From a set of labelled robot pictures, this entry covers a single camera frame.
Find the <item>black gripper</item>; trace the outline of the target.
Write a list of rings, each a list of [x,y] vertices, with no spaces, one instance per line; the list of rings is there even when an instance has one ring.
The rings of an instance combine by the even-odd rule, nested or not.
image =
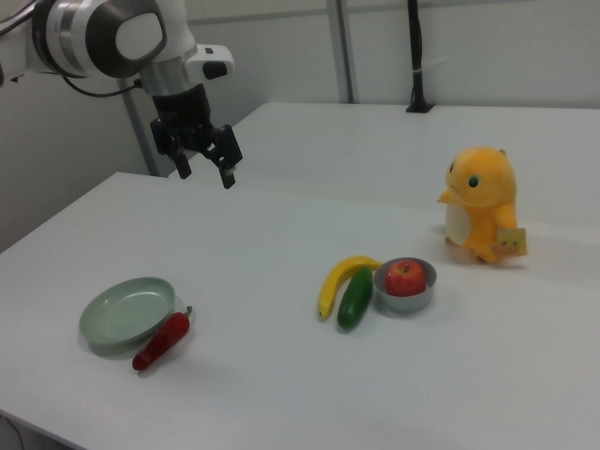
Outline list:
[[[235,184],[234,171],[243,159],[233,128],[216,129],[211,123],[211,108],[203,84],[185,92],[152,96],[157,118],[150,124],[157,151],[175,165],[181,179],[191,175],[188,158],[179,133],[188,150],[206,151],[206,157],[218,168],[224,188]]]

